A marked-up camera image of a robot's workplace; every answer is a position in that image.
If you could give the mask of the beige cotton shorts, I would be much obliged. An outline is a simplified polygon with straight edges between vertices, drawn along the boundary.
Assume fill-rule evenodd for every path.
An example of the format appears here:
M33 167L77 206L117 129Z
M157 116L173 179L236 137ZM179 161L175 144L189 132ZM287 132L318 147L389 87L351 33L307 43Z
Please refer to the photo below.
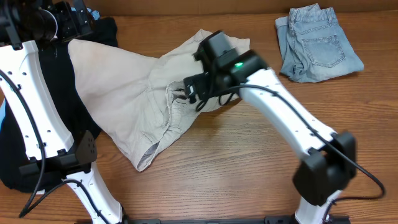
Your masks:
M202 73L193 53L210 34L200 29L160 58L88 40L68 44L78 96L139 172L199 116L185 97L183 79Z

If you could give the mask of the black garment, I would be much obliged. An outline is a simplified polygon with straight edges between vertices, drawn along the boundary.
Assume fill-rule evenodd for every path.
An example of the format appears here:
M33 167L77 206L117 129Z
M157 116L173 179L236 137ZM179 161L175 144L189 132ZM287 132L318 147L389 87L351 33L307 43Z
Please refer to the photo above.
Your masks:
M101 128L93 121L75 87L75 74L68 44L59 43L39 51L42 73L54 105L73 137L89 130L97 138ZM37 184L36 175L23 177L19 167L27 163L24 140L11 108L1 105L1 182L9 189L30 193Z

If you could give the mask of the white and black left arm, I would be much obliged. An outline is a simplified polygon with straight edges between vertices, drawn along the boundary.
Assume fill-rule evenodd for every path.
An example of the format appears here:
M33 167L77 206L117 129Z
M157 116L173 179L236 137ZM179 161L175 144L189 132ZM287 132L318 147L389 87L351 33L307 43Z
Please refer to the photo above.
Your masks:
M16 119L28 163L24 176L37 183L21 216L42 201L44 177L55 173L69 186L93 223L124 223L122 205L111 195L96 165L97 150L89 131L74 137L62 121L47 88L39 47L90 34L93 16L83 1L1 2L1 89Z

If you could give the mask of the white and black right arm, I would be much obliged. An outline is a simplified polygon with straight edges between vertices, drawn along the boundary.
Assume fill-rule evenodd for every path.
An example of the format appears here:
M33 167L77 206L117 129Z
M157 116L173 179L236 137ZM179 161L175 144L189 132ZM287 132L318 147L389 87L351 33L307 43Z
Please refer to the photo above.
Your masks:
M300 159L293 183L301 196L292 216L267 217L265 223L349 223L329 214L333 201L356 175L356 140L336 133L312 116L281 84L253 50L206 50L193 57L203 73L184 79L191 103L204 107L212 97L237 94L257 108L284 137Z

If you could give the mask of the light blue garment underneath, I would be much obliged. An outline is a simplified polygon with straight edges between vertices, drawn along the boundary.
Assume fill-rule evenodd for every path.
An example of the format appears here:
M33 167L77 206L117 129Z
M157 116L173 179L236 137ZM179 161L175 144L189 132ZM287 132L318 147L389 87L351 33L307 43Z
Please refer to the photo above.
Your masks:
M99 17L93 11L88 11L94 17L95 21L98 20ZM28 115L28 119L36 126L41 124L51 126L62 124L62 119L54 105L51 94L47 93L46 90L47 84L40 66L39 51L53 47L55 44L68 43L69 41L44 43L31 40L22 44L5 44L10 45L15 53L27 52L29 49L33 49L33 53L22 57L27 62L27 66L32 69L30 75L33 78L33 83L27 87L27 94L23 97L22 104Z

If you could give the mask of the light blue denim shorts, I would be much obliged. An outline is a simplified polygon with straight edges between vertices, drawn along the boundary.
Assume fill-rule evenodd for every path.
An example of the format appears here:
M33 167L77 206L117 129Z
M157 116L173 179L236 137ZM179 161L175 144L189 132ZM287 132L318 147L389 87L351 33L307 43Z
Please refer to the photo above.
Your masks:
M282 68L299 83L316 83L364 70L332 7L291 8L275 20Z

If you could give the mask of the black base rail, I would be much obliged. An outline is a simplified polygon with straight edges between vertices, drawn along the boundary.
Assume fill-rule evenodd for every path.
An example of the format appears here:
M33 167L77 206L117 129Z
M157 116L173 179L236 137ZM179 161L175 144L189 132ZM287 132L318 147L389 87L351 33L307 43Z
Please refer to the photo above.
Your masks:
M297 224L293 216L269 216L263 219L220 219L220 220L131 220L128 224Z

